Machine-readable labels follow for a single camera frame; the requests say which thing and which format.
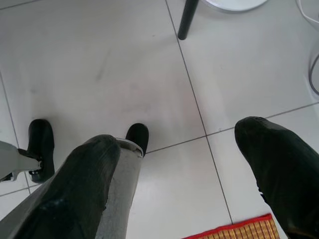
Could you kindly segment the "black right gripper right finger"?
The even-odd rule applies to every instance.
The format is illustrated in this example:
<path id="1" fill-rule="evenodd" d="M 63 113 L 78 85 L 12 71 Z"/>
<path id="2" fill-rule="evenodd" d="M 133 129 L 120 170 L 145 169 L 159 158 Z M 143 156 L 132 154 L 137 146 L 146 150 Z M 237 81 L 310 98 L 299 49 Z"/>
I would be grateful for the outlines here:
<path id="1" fill-rule="evenodd" d="M 257 187 L 290 239 L 319 237 L 319 155 L 293 131 L 261 117 L 234 128 Z"/>

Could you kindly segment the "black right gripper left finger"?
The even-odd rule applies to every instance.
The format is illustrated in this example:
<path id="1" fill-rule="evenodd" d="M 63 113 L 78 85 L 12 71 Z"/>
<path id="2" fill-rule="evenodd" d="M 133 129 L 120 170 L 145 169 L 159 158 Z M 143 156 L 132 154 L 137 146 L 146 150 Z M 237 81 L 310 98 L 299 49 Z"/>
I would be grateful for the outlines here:
<path id="1" fill-rule="evenodd" d="M 119 157 L 111 135 L 74 149 L 48 182 L 7 215 L 7 238 L 95 238 Z"/>

